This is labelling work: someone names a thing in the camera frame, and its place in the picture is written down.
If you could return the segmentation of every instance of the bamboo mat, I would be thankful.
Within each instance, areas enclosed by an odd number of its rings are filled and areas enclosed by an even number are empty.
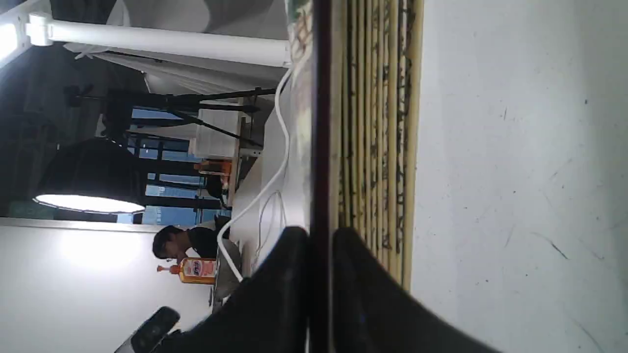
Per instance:
[[[409,289],[422,0],[345,0],[337,224]]]

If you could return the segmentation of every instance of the man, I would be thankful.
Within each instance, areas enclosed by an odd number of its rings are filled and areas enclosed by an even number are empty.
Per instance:
[[[205,227],[194,227],[184,231],[173,225],[160,230],[153,239],[153,254],[158,259],[176,259],[176,263],[187,257],[185,252],[192,248],[201,258],[215,259],[218,253],[218,232]]]

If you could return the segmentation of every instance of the black cloth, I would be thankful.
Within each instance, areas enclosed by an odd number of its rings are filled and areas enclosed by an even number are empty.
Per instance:
[[[188,229],[188,237],[190,237],[190,243],[192,249],[198,253],[201,258],[215,259],[218,254],[218,231],[214,231],[205,227],[194,227]],[[228,239],[229,235],[224,234],[224,239]]]

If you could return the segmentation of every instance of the orange bottle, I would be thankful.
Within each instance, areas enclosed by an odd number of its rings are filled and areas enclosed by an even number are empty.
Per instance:
[[[212,285],[216,283],[216,261],[202,258],[185,258],[179,265],[169,268],[157,266],[157,272],[168,270],[172,274],[178,274],[183,283],[201,283]]]

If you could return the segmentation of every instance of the white pipe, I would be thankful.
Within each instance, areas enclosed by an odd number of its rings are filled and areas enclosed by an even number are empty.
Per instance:
[[[57,21],[45,13],[31,13],[29,19],[27,34],[34,45],[67,41],[273,67],[290,65],[285,40]]]

